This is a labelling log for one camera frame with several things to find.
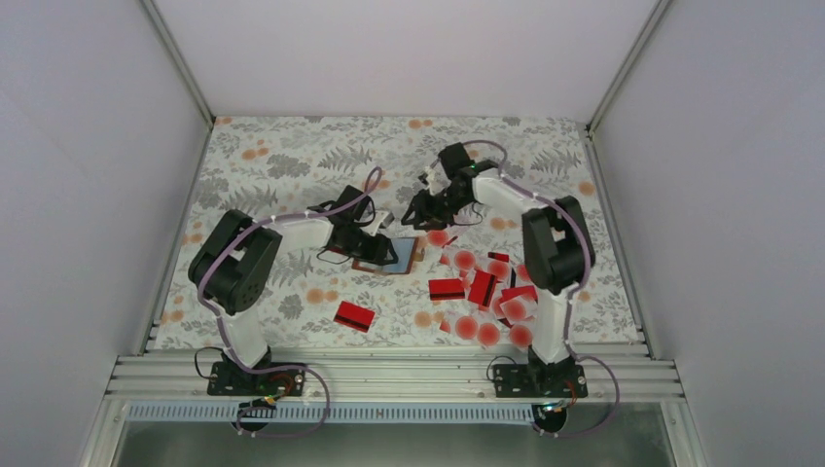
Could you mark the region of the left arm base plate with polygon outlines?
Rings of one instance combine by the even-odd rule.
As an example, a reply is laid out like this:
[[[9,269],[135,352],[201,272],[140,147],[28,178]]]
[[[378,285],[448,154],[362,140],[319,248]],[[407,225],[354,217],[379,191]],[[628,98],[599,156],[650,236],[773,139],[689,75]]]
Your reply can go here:
[[[274,365],[275,372],[250,374],[233,363],[212,366],[206,393],[209,396],[265,397],[303,394],[305,364]]]

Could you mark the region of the brown leather card holder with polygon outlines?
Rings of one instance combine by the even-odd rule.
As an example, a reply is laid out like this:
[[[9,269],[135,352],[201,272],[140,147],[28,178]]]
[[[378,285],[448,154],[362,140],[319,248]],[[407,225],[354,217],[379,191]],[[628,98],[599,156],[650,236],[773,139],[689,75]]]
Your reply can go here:
[[[357,271],[378,275],[410,274],[413,264],[418,261],[421,241],[418,237],[397,237],[391,240],[391,246],[381,265],[354,261],[352,268]]]

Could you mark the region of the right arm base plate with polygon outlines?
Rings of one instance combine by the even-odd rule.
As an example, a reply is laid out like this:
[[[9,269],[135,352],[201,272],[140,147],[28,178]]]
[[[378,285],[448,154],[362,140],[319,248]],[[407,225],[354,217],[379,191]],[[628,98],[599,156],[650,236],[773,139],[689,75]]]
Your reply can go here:
[[[492,367],[491,377],[498,398],[571,399],[589,396],[584,368],[578,364],[496,364]]]

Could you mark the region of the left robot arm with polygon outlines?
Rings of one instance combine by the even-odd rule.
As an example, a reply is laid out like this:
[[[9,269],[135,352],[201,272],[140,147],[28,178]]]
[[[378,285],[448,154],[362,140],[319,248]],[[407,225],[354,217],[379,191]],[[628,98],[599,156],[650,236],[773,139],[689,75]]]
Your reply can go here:
[[[399,257],[383,234],[394,220],[364,192],[348,185],[340,197],[303,212],[254,220],[227,211],[191,261],[188,277],[197,299],[215,316],[233,382],[248,394],[270,381],[265,362],[269,345],[255,303],[269,281],[276,259],[293,251],[319,249],[374,266]]]

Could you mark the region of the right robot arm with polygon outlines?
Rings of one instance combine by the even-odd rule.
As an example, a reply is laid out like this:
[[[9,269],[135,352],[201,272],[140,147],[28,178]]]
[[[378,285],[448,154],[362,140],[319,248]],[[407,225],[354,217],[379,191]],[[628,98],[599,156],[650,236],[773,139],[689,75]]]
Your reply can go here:
[[[528,368],[526,380],[534,393],[550,396],[564,383],[559,363],[575,356],[569,338],[573,299],[587,284],[595,259],[579,201],[531,192],[507,177],[498,163],[473,161],[462,143],[439,152],[437,164],[448,184],[434,192],[434,175],[427,169],[419,177],[424,188],[412,197],[401,224],[442,230],[472,203],[520,222],[523,264],[538,298],[530,350],[539,362]]]

